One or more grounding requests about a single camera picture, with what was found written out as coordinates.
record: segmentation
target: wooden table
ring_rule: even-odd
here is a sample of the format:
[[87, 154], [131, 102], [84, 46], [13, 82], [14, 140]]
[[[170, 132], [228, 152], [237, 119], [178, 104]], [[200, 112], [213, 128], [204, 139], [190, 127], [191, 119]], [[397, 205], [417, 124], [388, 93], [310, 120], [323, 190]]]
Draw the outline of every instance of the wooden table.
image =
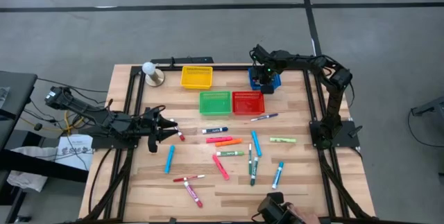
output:
[[[112, 110], [122, 110], [131, 65], [118, 64], [112, 74], [108, 100], [114, 99]], [[285, 163], [278, 191], [284, 193], [286, 201], [292, 202], [308, 212], [327, 216], [321, 170], [316, 150], [311, 145], [308, 122], [311, 120], [304, 78], [301, 71], [285, 71], [281, 75], [282, 86], [274, 94], [265, 95], [266, 113], [278, 112], [279, 116], [251, 122], [251, 116], [205, 117], [199, 114], [200, 90], [180, 86], [180, 71], [165, 71], [166, 80], [160, 87], [145, 85], [142, 109], [166, 105], [162, 115], [174, 118], [186, 137], [181, 141], [174, 135], [159, 145], [157, 153], [149, 153], [147, 138], [142, 138], [135, 150], [126, 201], [125, 221], [168, 221], [175, 217], [179, 221], [249, 221], [257, 212], [258, 204], [272, 192], [271, 184], [280, 161]], [[321, 116], [314, 80], [311, 78], [317, 115]], [[138, 82], [130, 109], [134, 109]], [[247, 71], [214, 71], [212, 91], [248, 91]], [[341, 116], [350, 117], [345, 101], [341, 105]], [[203, 128], [227, 126], [229, 132], [202, 135]], [[216, 151], [243, 150], [248, 154], [252, 142], [251, 130], [256, 130], [262, 149], [256, 185], [250, 186], [248, 156], [221, 157], [220, 161], [230, 175], [224, 180], [212, 160]], [[242, 144], [216, 148], [206, 144], [206, 137], [231, 135], [243, 138]], [[296, 144], [271, 143], [270, 137], [296, 138]], [[170, 145], [176, 146], [170, 174], [164, 173]], [[368, 214], [373, 215], [373, 204], [361, 159], [349, 148], [337, 148], [343, 183], [352, 197]], [[105, 150], [95, 152], [89, 173], [79, 217], [87, 214], [87, 202], [91, 183]], [[93, 206], [108, 187], [114, 151], [108, 155], [94, 188]], [[174, 178], [186, 175], [205, 174], [205, 178], [193, 180], [194, 188], [203, 203], [197, 207], [183, 183]], [[340, 216], [337, 192], [332, 185], [336, 215]], [[120, 189], [113, 201], [111, 217], [117, 215]]]

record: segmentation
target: gray floor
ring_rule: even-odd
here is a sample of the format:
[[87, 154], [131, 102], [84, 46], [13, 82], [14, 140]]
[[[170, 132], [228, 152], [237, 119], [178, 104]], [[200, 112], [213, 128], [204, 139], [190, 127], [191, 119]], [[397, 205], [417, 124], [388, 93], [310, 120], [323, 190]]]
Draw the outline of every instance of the gray floor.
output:
[[[268, 2], [302, 0], [0, 0], [0, 7]], [[323, 52], [351, 68], [354, 75], [356, 100], [351, 113], [357, 124], [364, 125], [359, 138], [377, 215], [444, 223], [444, 185], [437, 174], [444, 171], [444, 150], [416, 143], [407, 128], [411, 107], [444, 92], [444, 8], [317, 9], [314, 16]], [[0, 69], [33, 72], [93, 89], [108, 88], [116, 63], [188, 55], [210, 55], [217, 62], [250, 62], [248, 51], [256, 43], [268, 50], [312, 53], [304, 9], [0, 13], [0, 29]], [[44, 107], [50, 86], [38, 82], [33, 100], [45, 112], [61, 117]], [[423, 141], [444, 145], [442, 124], [433, 116], [413, 118], [412, 126]], [[29, 129], [24, 123], [19, 127]], [[26, 198], [22, 213], [31, 214], [33, 223], [74, 220], [83, 187], [49, 180], [42, 193]], [[0, 221], [7, 211], [0, 207]]]

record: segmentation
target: blue basket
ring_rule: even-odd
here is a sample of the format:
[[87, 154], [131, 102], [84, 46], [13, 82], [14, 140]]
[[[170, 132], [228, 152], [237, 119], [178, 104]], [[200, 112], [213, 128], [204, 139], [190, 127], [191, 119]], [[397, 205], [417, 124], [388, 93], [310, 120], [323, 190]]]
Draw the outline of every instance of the blue basket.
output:
[[[261, 89], [261, 85], [257, 84], [255, 81], [253, 81], [253, 79], [251, 78], [251, 68], [248, 68], [248, 77], [250, 78], [250, 86], [252, 90], [260, 90]], [[271, 83], [273, 88], [276, 89], [279, 86], [282, 85], [282, 83], [280, 82], [280, 75], [276, 74], [273, 77], [273, 82]]]

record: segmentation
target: green basket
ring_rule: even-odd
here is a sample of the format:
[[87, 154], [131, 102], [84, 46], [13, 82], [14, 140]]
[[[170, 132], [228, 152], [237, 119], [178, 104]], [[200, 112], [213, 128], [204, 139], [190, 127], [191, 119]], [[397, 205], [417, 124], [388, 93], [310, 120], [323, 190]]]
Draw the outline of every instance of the green basket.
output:
[[202, 115], [228, 115], [231, 113], [231, 92], [201, 92], [199, 112]]

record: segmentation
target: yellow basket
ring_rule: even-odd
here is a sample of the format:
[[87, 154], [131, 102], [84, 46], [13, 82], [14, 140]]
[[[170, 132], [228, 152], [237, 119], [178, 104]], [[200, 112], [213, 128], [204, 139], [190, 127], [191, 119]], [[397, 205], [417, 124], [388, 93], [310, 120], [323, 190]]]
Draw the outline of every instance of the yellow basket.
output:
[[209, 89], [213, 80], [213, 67], [184, 66], [180, 85], [187, 89]]

